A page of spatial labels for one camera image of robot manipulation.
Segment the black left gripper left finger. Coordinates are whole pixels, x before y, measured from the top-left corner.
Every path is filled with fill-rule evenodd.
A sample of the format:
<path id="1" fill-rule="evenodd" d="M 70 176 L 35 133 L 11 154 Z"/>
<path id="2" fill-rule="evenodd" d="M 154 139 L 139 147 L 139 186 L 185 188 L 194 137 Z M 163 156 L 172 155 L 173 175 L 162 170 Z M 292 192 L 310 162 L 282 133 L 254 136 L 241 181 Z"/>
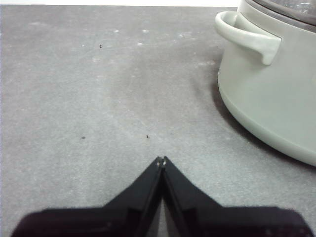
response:
<path id="1" fill-rule="evenodd" d="M 45 209 L 24 216 L 14 237 L 144 237 L 161 201 L 163 158 L 157 157 L 101 207 Z"/>

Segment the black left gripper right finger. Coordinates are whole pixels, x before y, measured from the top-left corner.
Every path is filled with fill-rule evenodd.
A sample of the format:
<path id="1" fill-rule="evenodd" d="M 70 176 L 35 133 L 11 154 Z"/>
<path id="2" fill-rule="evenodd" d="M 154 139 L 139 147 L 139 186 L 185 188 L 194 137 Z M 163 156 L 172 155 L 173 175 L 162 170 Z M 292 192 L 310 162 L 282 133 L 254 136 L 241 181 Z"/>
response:
<path id="1" fill-rule="evenodd" d="M 296 211 L 273 206 L 224 207 L 195 186 L 168 157 L 162 160 L 163 198 L 182 237 L 309 237 Z"/>

